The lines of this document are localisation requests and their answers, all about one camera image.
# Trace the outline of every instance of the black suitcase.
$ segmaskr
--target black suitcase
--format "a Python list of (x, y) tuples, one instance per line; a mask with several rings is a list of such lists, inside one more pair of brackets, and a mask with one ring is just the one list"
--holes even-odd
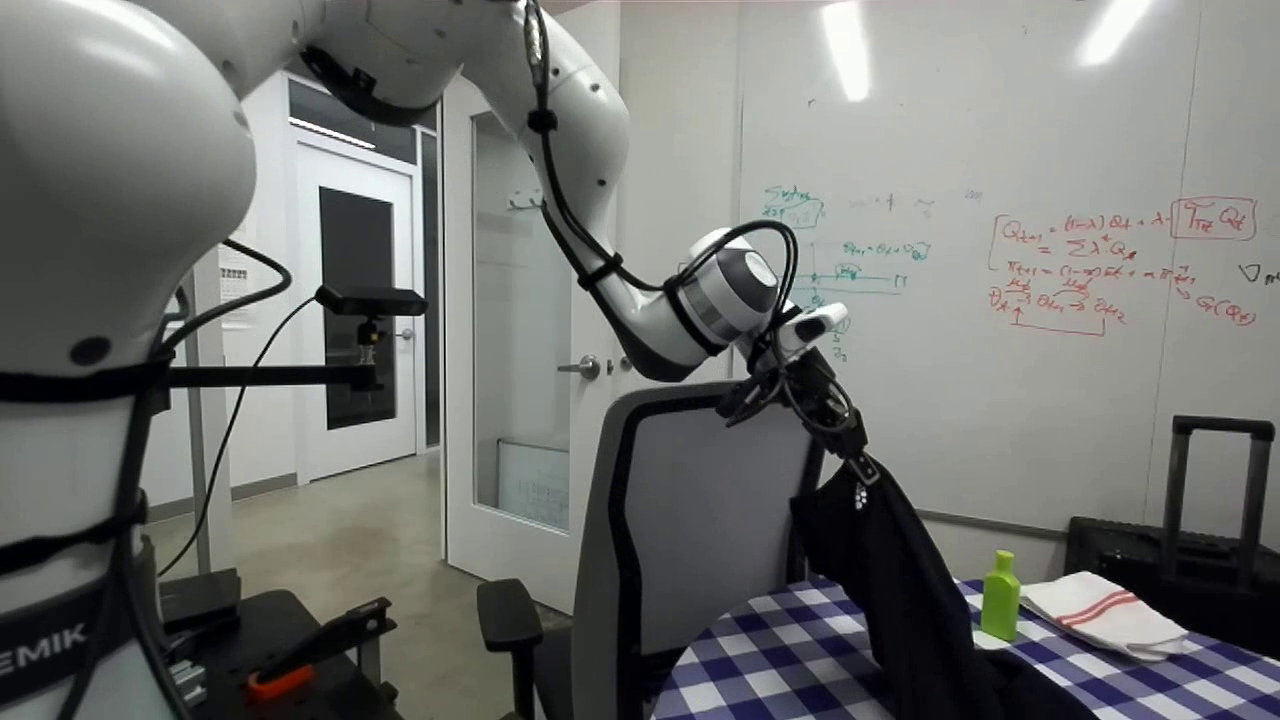
[[(1240, 541), (1181, 527), (1194, 430), (1254, 436)], [(1177, 414), (1165, 527), (1072, 515), (1067, 570), (1101, 570), (1183, 627), (1280, 656), (1280, 557), (1262, 546), (1273, 441), (1265, 420)]]

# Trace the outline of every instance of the black cable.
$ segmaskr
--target black cable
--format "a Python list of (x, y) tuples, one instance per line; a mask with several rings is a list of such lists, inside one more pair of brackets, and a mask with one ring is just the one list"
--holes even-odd
[(259, 304), (259, 298), (274, 298), (274, 295), (288, 293), (294, 271), (288, 271), (284, 264), (277, 264), (274, 257), (265, 257), (265, 251), (257, 251), (257, 248), (244, 248), (244, 242), (236, 242), (236, 238), (224, 238), (224, 242), (230, 242), (232, 251), (250, 257), (250, 261), (270, 264), (281, 278), (270, 284), (270, 288), (259, 288), (259, 293), (236, 295), (236, 298), (230, 298), (230, 304), (217, 304), (217, 306), (191, 315), (184, 327), (177, 327), (174, 335), (164, 335), (162, 354), (167, 354), (182, 338), (187, 338), (187, 335), (201, 332), (203, 322), (212, 322), (212, 321), (219, 321), (219, 315), (230, 315), (230, 312), (236, 312), (236, 306), (250, 306), (250, 304)]
[(177, 288), (174, 298), (177, 298), (177, 312), (184, 312), (184, 315), (191, 312), (191, 293), (187, 288)]
[[(524, 3), (524, 50), (528, 50), (528, 73), (533, 73), (533, 96), (538, 96), (538, 117), (553, 119), (553, 38), (548, 38), (548, 18), (542, 0)], [(556, 153), (553, 153), (553, 127), (538, 127), (542, 131), (542, 153), (543, 153), (543, 170), (548, 170), (548, 188), (553, 188), (553, 204), (561, 222), (567, 222), (567, 230), (597, 257), (608, 261), (605, 242), (581, 222), (581, 217), (567, 209), (566, 183), (561, 183), (561, 167), (556, 167)], [(577, 275), (586, 275), (586, 264), (574, 257), (567, 238), (561, 235), (561, 226), (553, 222), (553, 235), (561, 242), (561, 251), (567, 257), (567, 264), (577, 268)], [(632, 288), (643, 293), (660, 293), (658, 284), (632, 275), (627, 268), (618, 268), (618, 275), (625, 275)]]
[[(274, 352), (274, 344), (281, 338), (281, 332), (314, 304), (315, 295), (299, 298), (277, 327), (274, 335), (265, 338), (265, 349), (257, 352), (257, 361), (250, 367), (259, 367)], [(232, 429), (241, 420), (241, 409), (244, 409), (244, 382), (236, 393), (236, 402), (232, 402), (232, 414), (224, 423), (224, 436), (217, 444), (217, 454), (212, 454), (212, 466), (207, 466), (207, 483), (203, 483), (203, 495), (201, 495), (201, 511), (195, 511), (195, 525), (191, 525), (191, 537), (184, 541), (184, 546), (162, 569), (162, 577), (167, 577), (201, 541), (203, 525), (207, 525), (207, 504), (212, 504), (212, 493), (217, 493), (217, 471), (224, 466), (224, 454), (230, 454), (230, 444), (232, 444)]]

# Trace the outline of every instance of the open door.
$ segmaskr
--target open door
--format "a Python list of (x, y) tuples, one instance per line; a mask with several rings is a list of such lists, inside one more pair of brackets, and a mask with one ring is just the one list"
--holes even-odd
[(446, 100), (449, 562), (574, 613), (608, 402), (605, 315), (542, 217), (542, 181), (471, 83)]

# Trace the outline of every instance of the checkered tablecloth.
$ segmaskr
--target checkered tablecloth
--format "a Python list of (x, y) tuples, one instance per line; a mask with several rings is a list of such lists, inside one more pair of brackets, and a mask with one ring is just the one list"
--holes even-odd
[[(1194, 633), (1187, 656), (1123, 661), (1023, 615), (1011, 652), (1105, 720), (1280, 717), (1280, 661)], [(839, 584), (792, 584), (719, 615), (673, 667), (658, 720), (887, 717), (865, 613)]]

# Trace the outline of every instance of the door handle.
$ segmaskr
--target door handle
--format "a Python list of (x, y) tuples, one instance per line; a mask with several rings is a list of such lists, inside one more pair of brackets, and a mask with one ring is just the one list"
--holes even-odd
[(602, 361), (586, 354), (577, 364), (556, 364), (556, 372), (577, 372), (581, 380), (597, 380), (602, 376)]

